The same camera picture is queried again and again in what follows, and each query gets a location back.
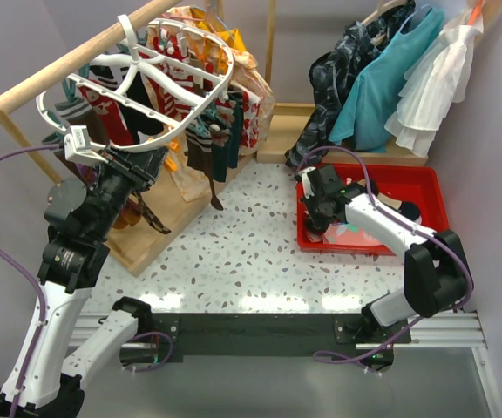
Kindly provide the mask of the white round clip hanger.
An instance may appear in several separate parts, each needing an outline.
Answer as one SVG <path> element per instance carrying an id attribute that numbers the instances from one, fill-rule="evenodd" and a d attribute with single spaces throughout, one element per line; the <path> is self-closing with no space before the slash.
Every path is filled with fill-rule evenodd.
<path id="1" fill-rule="evenodd" d="M 118 104 L 126 127 L 133 136 L 134 144 L 119 146 L 109 140 L 108 145 L 101 145 L 90 139 L 94 151 L 110 146 L 124 152 L 145 152 L 166 146 L 184 133 L 193 121 L 199 119 L 218 96 L 226 94 L 234 70 L 234 56 L 227 44 L 217 38 L 216 34 L 179 19 L 156 18 L 148 24 L 148 26 L 157 24 L 176 27 L 196 37 L 206 38 L 223 49 L 227 55 L 227 69 L 222 75 L 188 68 L 191 72 L 212 80 L 214 87 L 205 97 L 181 91 L 180 96 L 192 104 L 193 109 L 186 118 L 178 121 L 158 112 L 151 103 L 147 79 L 151 78 L 164 84 L 167 79 L 154 66 L 166 61 L 166 57 L 146 48 L 148 26 L 145 37 L 139 37 L 139 33 L 132 27 L 127 16 L 121 15 L 118 20 L 125 33 L 124 39 L 117 44 L 115 51 L 107 51 L 96 56 L 63 80 L 62 88 L 66 96 L 63 102 L 71 102 L 74 98 L 86 100 L 79 90 L 81 86 L 86 86 Z M 39 115 L 52 129 L 52 134 L 44 139 L 44 145 L 59 145 L 64 148 L 64 134 L 71 125 L 59 117 L 55 105 L 46 105 L 43 93 L 37 95 L 36 107 Z"/>

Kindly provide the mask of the brown argyle sock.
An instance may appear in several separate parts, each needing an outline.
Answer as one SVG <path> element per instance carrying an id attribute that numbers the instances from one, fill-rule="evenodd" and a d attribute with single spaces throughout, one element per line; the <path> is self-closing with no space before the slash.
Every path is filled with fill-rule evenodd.
<path id="1" fill-rule="evenodd" d="M 134 196 L 138 201 L 141 216 L 146 221 L 146 223 L 158 233 L 168 235 L 171 230 L 161 222 L 161 220 L 156 216 L 153 210 L 144 201 L 142 193 L 135 192 Z"/>

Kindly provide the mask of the brown sock grey cuff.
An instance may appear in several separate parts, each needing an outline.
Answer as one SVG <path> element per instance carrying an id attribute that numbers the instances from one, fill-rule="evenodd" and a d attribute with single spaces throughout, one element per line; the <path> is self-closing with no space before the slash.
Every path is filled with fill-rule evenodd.
<path id="1" fill-rule="evenodd" d="M 71 102 L 59 102 L 55 109 L 62 119 L 70 125 L 85 125 L 92 142 L 108 145 L 109 138 L 105 127 L 94 108 L 83 98 L 74 98 Z"/>

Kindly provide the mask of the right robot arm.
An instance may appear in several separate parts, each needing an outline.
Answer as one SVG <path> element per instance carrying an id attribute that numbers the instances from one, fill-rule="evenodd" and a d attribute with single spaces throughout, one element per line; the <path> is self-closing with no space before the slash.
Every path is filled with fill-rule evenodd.
<path id="1" fill-rule="evenodd" d="M 430 318 L 471 296 L 473 281 L 464 248 L 451 230 L 440 233 L 408 219 L 378 197 L 369 178 L 345 184 L 331 165 L 298 174 L 306 220 L 316 233 L 336 222 L 351 224 L 390 249 L 404 263 L 400 289 L 362 308 L 357 330 L 379 342 L 413 315 Z"/>

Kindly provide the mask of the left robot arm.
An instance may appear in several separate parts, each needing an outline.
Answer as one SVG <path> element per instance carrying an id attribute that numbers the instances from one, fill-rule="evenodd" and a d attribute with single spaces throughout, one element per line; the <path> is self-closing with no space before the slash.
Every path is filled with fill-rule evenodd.
<path id="1" fill-rule="evenodd" d="M 130 341 L 171 342 L 157 331 L 149 304 L 123 297 L 99 329 L 67 352 L 81 311 L 108 256 L 105 242 L 131 194 L 159 176 L 166 148 L 128 153 L 104 149 L 98 178 L 55 185 L 44 218 L 48 242 L 36 276 L 21 273 L 37 294 L 17 362 L 0 388 L 0 417 L 75 417 L 95 374 Z"/>

